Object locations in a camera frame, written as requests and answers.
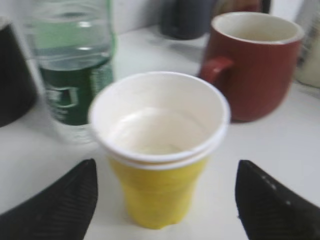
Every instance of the green bottle label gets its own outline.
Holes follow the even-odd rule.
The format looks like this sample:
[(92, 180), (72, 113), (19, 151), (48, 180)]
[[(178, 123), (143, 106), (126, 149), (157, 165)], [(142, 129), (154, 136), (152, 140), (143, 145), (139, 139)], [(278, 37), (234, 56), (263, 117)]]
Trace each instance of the green bottle label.
[(88, 109), (94, 97), (113, 82), (111, 61), (79, 70), (59, 71), (40, 67), (52, 116), (59, 122), (88, 124)]

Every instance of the cup rim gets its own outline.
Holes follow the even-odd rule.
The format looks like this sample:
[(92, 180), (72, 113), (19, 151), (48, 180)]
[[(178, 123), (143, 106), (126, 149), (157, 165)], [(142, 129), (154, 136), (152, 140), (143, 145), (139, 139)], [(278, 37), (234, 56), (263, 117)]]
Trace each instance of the cup rim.
[[(190, 78), (210, 88), (210, 90), (217, 95), (223, 108), (223, 116), (217, 130), (211, 136), (209, 136), (205, 141), (203, 141), (201, 144), (191, 149), (181, 151), (178, 153), (163, 154), (163, 155), (152, 155), (152, 154), (142, 154), (142, 153), (132, 152), (130, 150), (126, 150), (122, 147), (117, 146), (116, 144), (112, 143), (112, 141), (108, 139), (103, 138), (98, 133), (97, 127), (94, 125), (93, 116), (94, 116), (96, 102), (101, 98), (102, 95), (107, 94), (109, 91), (111, 91), (112, 89), (116, 88), (121, 84), (125, 84), (126, 82), (129, 82), (129, 81), (133, 81), (134, 79), (142, 76), (152, 76), (152, 75), (174, 75), (174, 76), (181, 76), (184, 78)], [(143, 163), (158, 164), (158, 165), (164, 165), (164, 164), (173, 163), (173, 162), (181, 162), (185, 159), (192, 158), (193, 156), (198, 155), (199, 153), (205, 151), (207, 148), (213, 146), (213, 143), (219, 143), (227, 132), (230, 119), (231, 119), (231, 111), (230, 111), (229, 104), (226, 98), (218, 89), (216, 89), (213, 85), (209, 84), (208, 82), (205, 82), (204, 80), (198, 77), (187, 75), (184, 73), (170, 72), (170, 71), (151, 71), (151, 72), (145, 72), (145, 73), (138, 73), (138, 74), (128, 76), (122, 80), (116, 81), (111, 85), (109, 85), (108, 87), (106, 87), (105, 89), (103, 89), (96, 96), (96, 98), (92, 101), (88, 111), (88, 122), (89, 122), (90, 131), (93, 137), (97, 140), (97, 142), (100, 145), (102, 145), (107, 152), (114, 153), (117, 156), (118, 155), (123, 156), (124, 158), (128, 159), (128, 162), (143, 162)], [(216, 148), (218, 147), (218, 145), (219, 144), (215, 144), (211, 148)]]
[[(293, 25), (296, 28), (296, 34), (293, 37), (283, 39), (283, 40), (277, 40), (277, 41), (258, 41), (258, 40), (248, 40), (248, 39), (243, 39), (240, 37), (235, 37), (235, 36), (232, 36), (230, 34), (227, 34), (223, 31), (219, 30), (216, 26), (218, 21), (220, 21), (221, 19), (223, 19), (227, 16), (230, 16), (230, 15), (234, 15), (234, 16), (236, 16), (236, 15), (239, 15), (239, 16), (240, 15), (252, 15), (252, 16), (264, 16), (264, 17), (267, 17), (270, 19), (278, 19), (280, 21), (284, 21), (284, 22), (287, 22), (288, 24)], [(218, 33), (220, 33), (228, 38), (231, 38), (231, 39), (234, 39), (234, 40), (237, 40), (240, 42), (244, 42), (244, 43), (259, 44), (259, 45), (286, 45), (286, 44), (290, 44), (290, 43), (294, 43), (296, 41), (299, 41), (305, 36), (305, 31), (297, 23), (295, 23), (293, 21), (286, 20), (286, 19), (279, 17), (279, 16), (273, 16), (268, 13), (262, 13), (262, 12), (250, 12), (250, 11), (227, 12), (227, 13), (224, 13), (224, 14), (221, 14), (221, 15), (214, 17), (213, 20), (211, 21), (211, 27), (215, 31), (217, 31)]]

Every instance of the white wall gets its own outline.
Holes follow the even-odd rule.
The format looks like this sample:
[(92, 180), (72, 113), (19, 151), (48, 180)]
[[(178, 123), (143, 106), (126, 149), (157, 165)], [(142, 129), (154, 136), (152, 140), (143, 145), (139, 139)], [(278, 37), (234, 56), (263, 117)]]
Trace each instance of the white wall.
[(294, 21), (304, 1), (310, 0), (273, 0), (271, 14)]
[[(14, 21), (19, 32), (21, 44), (27, 58), (31, 57), (23, 40), (24, 9), (31, 0), (0, 0), (0, 15)], [(163, 0), (112, 0), (113, 25), (117, 34), (143, 28), (159, 22)], [(303, 1), (310, 0), (273, 0), (272, 14), (288, 20), (295, 20)]]

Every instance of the mug handle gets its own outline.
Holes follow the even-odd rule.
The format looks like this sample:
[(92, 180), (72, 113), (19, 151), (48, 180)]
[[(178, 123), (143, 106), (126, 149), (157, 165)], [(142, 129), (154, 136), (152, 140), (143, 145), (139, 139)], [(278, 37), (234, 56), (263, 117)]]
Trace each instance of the mug handle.
[(213, 84), (218, 75), (234, 66), (234, 62), (225, 56), (217, 56), (203, 65), (199, 73), (199, 78)]

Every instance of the black object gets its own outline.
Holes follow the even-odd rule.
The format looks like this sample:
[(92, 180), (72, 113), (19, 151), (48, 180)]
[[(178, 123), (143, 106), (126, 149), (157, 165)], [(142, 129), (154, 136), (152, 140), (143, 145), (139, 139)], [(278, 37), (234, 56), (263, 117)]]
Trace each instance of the black object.
[(0, 215), (0, 239), (82, 240), (97, 200), (96, 163), (85, 160), (38, 195)]
[(235, 200), (250, 240), (320, 240), (320, 209), (251, 161), (239, 163)]
[(0, 16), (0, 127), (22, 117), (34, 105), (36, 96), (12, 25)]
[(182, 40), (201, 37), (210, 29), (216, 2), (217, 0), (164, 0), (161, 32)]
[(271, 0), (262, 0), (262, 9), (261, 12), (264, 14), (270, 13)]

